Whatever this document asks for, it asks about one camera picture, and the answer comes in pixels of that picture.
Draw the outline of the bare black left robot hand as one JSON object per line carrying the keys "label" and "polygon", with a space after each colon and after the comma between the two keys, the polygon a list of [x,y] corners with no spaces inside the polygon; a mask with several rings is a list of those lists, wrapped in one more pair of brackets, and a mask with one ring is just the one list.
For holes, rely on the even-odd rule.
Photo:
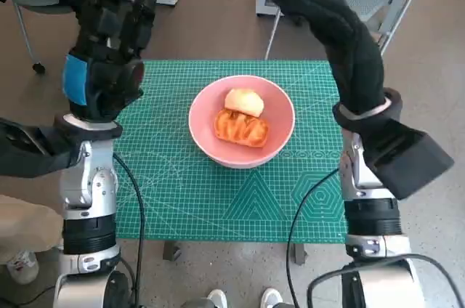
{"label": "bare black left robot hand", "polygon": [[91,122],[111,122],[143,91],[147,47],[157,0],[133,0],[119,17],[124,0],[84,0],[76,44],[65,59],[62,89],[70,112]]}

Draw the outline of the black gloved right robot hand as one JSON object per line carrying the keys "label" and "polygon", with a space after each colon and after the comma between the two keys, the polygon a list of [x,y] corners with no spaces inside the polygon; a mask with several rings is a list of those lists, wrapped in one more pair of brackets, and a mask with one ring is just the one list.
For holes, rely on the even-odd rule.
{"label": "black gloved right robot hand", "polygon": [[340,103],[362,115],[385,103],[384,65],[367,26],[345,0],[272,0],[286,16],[304,18],[324,46]]}

